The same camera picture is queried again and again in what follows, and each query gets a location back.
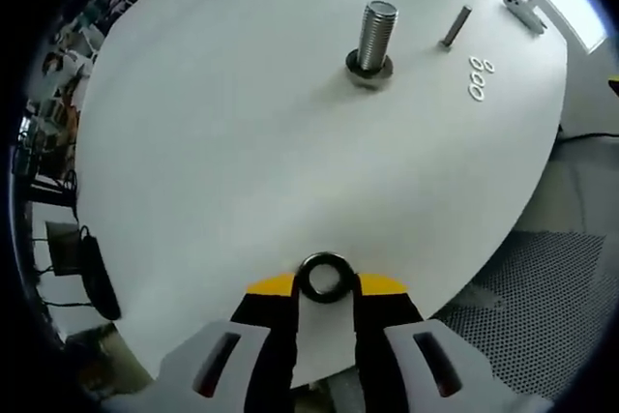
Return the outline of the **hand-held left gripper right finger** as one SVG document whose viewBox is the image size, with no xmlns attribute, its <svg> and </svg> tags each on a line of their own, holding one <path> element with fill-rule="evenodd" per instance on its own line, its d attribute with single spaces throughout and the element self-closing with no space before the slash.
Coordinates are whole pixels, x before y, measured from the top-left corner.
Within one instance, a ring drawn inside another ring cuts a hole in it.
<svg viewBox="0 0 619 413">
<path fill-rule="evenodd" d="M 357 275 L 353 314 L 368 412 L 548 412 L 553 406 L 513 391 L 474 345 L 441 321 L 422 318 L 396 280 Z"/>
</svg>

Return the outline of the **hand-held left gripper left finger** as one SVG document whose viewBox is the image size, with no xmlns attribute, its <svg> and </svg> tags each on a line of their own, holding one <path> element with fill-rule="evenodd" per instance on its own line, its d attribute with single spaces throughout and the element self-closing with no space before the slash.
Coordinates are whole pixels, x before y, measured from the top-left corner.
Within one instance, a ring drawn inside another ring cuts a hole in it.
<svg viewBox="0 0 619 413">
<path fill-rule="evenodd" d="M 292 273 L 250 285 L 228 319 L 206 324 L 162 358 L 154 381 L 103 402 L 104 412 L 291 412 L 299 293 Z"/>
</svg>

